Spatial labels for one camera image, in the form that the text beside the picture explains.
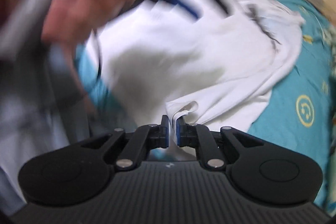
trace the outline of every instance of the white garment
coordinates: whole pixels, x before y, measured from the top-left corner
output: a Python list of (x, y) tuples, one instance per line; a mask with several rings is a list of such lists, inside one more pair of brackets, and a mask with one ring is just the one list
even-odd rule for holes
[[(301, 50), (302, 17), (275, 0), (145, 1), (100, 34), (102, 78), (137, 125), (171, 121), (232, 126), (247, 131), (268, 104), (272, 87), (293, 68)], [(269, 38), (246, 15), (253, 5)], [(89, 40), (87, 51), (96, 58)]]

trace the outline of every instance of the bed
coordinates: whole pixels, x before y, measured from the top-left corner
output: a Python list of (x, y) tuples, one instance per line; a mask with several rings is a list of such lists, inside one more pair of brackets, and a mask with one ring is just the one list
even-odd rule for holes
[[(325, 206), (333, 215), (336, 195), (332, 191), (332, 178), (329, 179), (328, 194), (327, 171), (334, 108), (333, 53), (336, 52), (332, 50), (334, 37), (330, 22), (335, 19), (336, 7), (332, 0), (277, 1), (292, 11), (298, 11), (306, 21), (302, 26), (302, 52), (291, 73), (274, 86), (269, 105), (248, 133), (315, 160), (324, 174), (315, 204)], [(75, 63), (85, 86), (95, 77), (96, 71), (90, 66), (83, 49), (79, 48), (77, 53)], [(136, 128), (103, 82), (90, 97), (104, 116), (115, 116), (115, 119), (105, 119), (111, 128), (120, 127), (121, 121), (126, 130)]]

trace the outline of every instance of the teal bedsheet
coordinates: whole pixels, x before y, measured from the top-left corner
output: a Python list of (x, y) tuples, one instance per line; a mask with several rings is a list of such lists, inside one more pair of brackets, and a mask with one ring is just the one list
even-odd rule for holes
[(306, 20), (302, 52), (293, 71), (274, 88), (266, 110), (249, 134), (302, 153), (315, 160), (324, 174), (315, 204), (326, 198), (333, 107), (330, 81), (331, 50), (323, 41), (328, 20), (305, 0), (277, 0)]

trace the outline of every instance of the yellow smiley face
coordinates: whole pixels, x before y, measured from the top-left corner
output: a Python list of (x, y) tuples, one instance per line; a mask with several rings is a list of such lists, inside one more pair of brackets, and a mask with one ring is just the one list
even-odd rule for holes
[(311, 127), (314, 122), (314, 106), (307, 95), (301, 95), (296, 100), (296, 113), (305, 127)]

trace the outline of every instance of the ribbed black surface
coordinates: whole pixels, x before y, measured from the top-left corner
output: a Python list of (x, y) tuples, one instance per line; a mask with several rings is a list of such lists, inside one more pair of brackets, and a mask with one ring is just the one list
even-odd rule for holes
[(238, 194), (223, 173), (196, 161), (143, 162), (118, 173), (103, 193), (67, 208), (27, 205), (13, 220), (24, 224), (319, 224), (329, 217), (313, 204), (270, 208)]

